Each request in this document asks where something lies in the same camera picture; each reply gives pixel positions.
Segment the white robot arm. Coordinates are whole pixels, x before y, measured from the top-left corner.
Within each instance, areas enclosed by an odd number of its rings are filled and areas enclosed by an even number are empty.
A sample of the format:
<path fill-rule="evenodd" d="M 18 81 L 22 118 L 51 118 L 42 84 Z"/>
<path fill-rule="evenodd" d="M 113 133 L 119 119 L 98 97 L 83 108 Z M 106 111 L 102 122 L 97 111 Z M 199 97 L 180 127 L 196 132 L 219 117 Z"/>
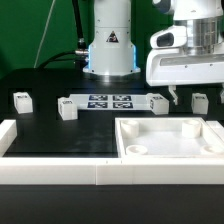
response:
<path fill-rule="evenodd" d="M 224 5 L 221 0 L 152 0 L 173 25 L 150 38 L 146 81 L 167 86 L 224 85 Z M 138 73 L 130 40 L 131 0 L 94 0 L 95 36 L 83 71 L 105 82 Z"/>

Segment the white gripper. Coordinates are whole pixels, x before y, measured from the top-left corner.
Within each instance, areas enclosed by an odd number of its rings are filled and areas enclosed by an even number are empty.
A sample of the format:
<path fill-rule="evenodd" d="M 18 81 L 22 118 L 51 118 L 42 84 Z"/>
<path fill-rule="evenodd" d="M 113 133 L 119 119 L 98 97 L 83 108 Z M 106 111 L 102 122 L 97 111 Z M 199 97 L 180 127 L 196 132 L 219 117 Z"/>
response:
<path fill-rule="evenodd" d="M 146 63 L 150 86 L 168 86 L 178 105 L 176 85 L 223 83 L 220 103 L 224 104 L 224 54 L 189 56 L 178 49 L 152 50 Z"/>

